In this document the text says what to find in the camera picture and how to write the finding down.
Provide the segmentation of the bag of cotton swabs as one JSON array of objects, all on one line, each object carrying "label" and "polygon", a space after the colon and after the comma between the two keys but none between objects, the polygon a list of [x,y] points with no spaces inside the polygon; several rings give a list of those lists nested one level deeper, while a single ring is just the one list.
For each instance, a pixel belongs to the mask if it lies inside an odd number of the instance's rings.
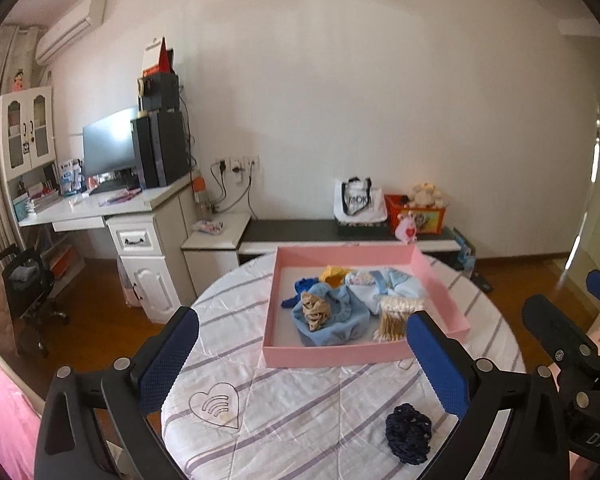
[{"label": "bag of cotton swabs", "polygon": [[393,342],[405,337],[406,322],[415,312],[421,311],[425,298],[381,296],[379,298],[379,325],[374,339],[378,342]]}]

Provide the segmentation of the pale blue printed baby garment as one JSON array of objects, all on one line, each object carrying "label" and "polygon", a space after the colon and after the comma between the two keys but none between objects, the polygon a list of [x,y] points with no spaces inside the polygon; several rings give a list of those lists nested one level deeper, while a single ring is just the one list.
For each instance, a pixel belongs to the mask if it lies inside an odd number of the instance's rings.
[{"label": "pale blue printed baby garment", "polygon": [[395,268],[354,270],[346,275],[344,284],[376,316],[380,313],[380,298],[383,296],[429,297],[419,278]]}]

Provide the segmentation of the royal blue knitted pouch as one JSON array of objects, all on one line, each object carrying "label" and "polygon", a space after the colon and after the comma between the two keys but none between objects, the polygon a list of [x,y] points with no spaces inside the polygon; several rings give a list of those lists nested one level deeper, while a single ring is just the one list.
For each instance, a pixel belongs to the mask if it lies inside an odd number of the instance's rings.
[{"label": "royal blue knitted pouch", "polygon": [[283,309],[292,309],[301,300],[301,295],[307,292],[313,285],[320,280],[318,278],[300,278],[294,283],[294,296],[287,298],[280,303]]}]

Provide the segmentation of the beige fabric scrunchie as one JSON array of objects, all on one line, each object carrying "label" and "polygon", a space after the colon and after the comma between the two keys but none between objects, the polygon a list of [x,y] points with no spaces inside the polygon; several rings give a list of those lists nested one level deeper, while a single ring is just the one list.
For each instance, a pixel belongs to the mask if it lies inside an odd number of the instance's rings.
[{"label": "beige fabric scrunchie", "polygon": [[332,307],[324,298],[312,292],[302,292],[300,299],[302,314],[310,332],[320,330],[332,319]]}]

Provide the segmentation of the yellow crocheted toy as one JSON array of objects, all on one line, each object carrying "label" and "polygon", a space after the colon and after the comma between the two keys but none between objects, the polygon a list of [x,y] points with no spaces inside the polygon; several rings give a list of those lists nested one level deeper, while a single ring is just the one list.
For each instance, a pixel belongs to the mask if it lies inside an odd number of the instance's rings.
[{"label": "yellow crocheted toy", "polygon": [[338,288],[344,284],[346,276],[351,272],[350,268],[344,266],[328,266],[318,278],[331,288]]}]

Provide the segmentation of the dark navy knitted scrunchie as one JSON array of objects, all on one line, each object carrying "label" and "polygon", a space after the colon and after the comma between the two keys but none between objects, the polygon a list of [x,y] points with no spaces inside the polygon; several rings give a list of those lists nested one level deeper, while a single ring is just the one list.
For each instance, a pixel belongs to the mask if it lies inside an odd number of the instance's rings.
[{"label": "dark navy knitted scrunchie", "polygon": [[432,422],[412,404],[398,405],[386,418],[388,447],[402,464],[425,463],[430,452]]}]

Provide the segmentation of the black office chair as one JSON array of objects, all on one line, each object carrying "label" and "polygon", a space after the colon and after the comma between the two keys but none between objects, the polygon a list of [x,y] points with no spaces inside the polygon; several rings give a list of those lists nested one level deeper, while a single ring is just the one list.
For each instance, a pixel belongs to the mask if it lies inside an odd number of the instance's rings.
[{"label": "black office chair", "polygon": [[43,359],[48,357],[42,329],[48,318],[58,318],[67,325],[68,314],[58,308],[52,297],[56,278],[34,248],[21,249],[11,244],[0,252],[3,265],[2,279],[5,286],[9,312],[18,321],[20,332],[16,336],[17,349],[29,353],[33,348]]}]

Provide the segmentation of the low white side cabinet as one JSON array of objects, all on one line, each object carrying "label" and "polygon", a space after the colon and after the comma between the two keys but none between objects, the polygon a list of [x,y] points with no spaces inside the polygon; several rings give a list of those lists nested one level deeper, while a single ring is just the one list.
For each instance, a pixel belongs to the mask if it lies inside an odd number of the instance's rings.
[{"label": "low white side cabinet", "polygon": [[194,231],[182,246],[186,266],[198,298],[227,273],[238,268],[238,249],[249,226],[249,214],[219,214],[219,234]]}]

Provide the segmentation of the white desk with drawers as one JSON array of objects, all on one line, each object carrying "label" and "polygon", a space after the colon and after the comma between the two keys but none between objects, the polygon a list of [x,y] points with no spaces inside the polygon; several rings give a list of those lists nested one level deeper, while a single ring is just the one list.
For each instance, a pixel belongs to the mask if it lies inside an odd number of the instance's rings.
[{"label": "white desk with drawers", "polygon": [[120,192],[62,198],[19,225],[49,224],[56,232],[106,228],[148,320],[169,321],[196,299],[182,246],[195,221],[192,179],[186,174],[165,188],[150,188],[124,202]]}]

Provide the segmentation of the red toy box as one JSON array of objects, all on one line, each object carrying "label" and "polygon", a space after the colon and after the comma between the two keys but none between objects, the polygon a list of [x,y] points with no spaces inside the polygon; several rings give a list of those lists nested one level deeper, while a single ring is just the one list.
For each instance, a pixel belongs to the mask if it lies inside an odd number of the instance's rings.
[{"label": "red toy box", "polygon": [[441,234],[444,227],[445,207],[410,206],[406,195],[386,194],[384,196],[388,212],[388,222],[392,232],[396,230],[400,218],[411,214],[418,234]]}]

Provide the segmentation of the low black bench shelf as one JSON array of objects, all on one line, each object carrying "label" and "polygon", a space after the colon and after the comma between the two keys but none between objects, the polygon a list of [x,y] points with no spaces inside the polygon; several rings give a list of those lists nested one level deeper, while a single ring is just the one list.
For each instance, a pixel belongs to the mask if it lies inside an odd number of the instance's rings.
[{"label": "low black bench shelf", "polygon": [[398,239],[388,226],[351,228],[336,220],[251,220],[240,239],[238,254],[263,255],[283,246],[335,244],[393,244]]}]

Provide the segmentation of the cream plush toy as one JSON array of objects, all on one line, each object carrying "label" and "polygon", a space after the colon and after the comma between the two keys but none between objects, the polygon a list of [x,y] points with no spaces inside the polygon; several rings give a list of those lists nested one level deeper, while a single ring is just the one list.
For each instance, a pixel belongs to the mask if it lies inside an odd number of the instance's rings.
[{"label": "cream plush toy", "polygon": [[443,193],[432,183],[419,183],[413,186],[408,194],[408,206],[420,208],[443,208]]}]

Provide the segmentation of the black computer tower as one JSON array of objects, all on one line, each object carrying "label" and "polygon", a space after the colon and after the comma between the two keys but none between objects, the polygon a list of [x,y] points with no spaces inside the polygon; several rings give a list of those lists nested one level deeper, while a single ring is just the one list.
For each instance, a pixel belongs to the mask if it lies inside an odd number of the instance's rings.
[{"label": "black computer tower", "polygon": [[182,113],[153,110],[131,120],[141,188],[165,188],[189,172]]}]

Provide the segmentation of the white glass door cabinet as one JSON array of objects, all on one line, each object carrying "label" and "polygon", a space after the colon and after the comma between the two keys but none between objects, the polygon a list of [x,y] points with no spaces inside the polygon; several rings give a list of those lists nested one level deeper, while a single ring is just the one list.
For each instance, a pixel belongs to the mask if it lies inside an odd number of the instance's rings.
[{"label": "white glass door cabinet", "polygon": [[5,180],[55,159],[53,89],[36,87],[0,96],[0,163]]}]

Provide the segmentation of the white wall air conditioner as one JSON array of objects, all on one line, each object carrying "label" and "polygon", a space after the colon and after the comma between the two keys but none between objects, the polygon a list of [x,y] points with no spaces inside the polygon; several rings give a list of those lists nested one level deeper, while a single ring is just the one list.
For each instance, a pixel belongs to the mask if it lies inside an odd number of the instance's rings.
[{"label": "white wall air conditioner", "polygon": [[38,40],[35,62],[47,65],[63,48],[90,34],[104,21],[107,0],[83,0]]}]

